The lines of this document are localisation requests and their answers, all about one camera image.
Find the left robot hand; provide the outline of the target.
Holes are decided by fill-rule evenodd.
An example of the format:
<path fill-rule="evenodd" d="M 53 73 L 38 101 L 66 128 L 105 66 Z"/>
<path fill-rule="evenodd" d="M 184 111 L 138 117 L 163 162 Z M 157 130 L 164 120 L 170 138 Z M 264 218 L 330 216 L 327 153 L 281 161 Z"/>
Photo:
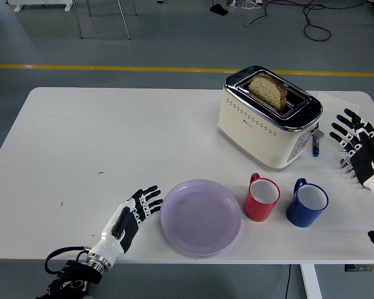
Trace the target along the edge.
<path fill-rule="evenodd" d="M 101 239 L 89 252 L 89 257 L 100 256 L 114 264 L 119 255 L 125 254 L 146 218 L 160 211 L 158 186 L 139 189 L 130 199 L 121 203 L 102 231 Z"/>

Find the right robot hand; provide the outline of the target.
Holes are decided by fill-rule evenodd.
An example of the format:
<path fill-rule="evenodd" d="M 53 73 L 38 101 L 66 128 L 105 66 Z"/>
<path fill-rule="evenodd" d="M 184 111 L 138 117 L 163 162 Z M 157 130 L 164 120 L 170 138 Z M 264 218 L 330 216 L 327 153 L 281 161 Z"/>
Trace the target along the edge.
<path fill-rule="evenodd" d="M 347 167 L 345 172 L 352 173 L 374 197 L 374 127 L 348 108 L 344 115 L 337 115 L 337 120 L 329 135 L 347 152 L 340 168 Z"/>

